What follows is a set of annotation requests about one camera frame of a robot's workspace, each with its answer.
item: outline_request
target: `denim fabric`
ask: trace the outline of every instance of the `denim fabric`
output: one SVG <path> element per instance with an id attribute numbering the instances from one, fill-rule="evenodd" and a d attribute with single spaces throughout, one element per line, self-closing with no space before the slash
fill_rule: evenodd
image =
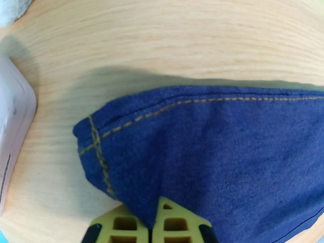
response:
<path id="1" fill-rule="evenodd" d="M 87 179 L 149 228 L 159 196 L 208 219 L 220 243 L 285 242 L 324 212 L 324 93 L 159 88 L 74 128 Z"/>

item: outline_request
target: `wooden table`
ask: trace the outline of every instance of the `wooden table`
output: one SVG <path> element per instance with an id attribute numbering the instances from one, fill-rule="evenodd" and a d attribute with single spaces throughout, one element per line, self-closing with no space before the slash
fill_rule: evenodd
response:
<path id="1" fill-rule="evenodd" d="M 0 28 L 38 97 L 0 230 L 79 242 L 117 205 L 86 181 L 71 132 L 108 100 L 174 84 L 324 90 L 323 13 L 321 0 L 35 0 Z M 324 217 L 290 243 L 323 233 Z"/>

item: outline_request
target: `blue denim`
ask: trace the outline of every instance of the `blue denim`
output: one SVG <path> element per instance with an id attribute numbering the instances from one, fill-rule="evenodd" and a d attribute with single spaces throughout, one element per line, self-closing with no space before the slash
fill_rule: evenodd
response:
<path id="1" fill-rule="evenodd" d="M 148 227 L 166 196 L 220 243 L 285 242 L 324 212 L 324 93 L 177 86 L 116 99 L 74 128 L 89 182 Z"/>

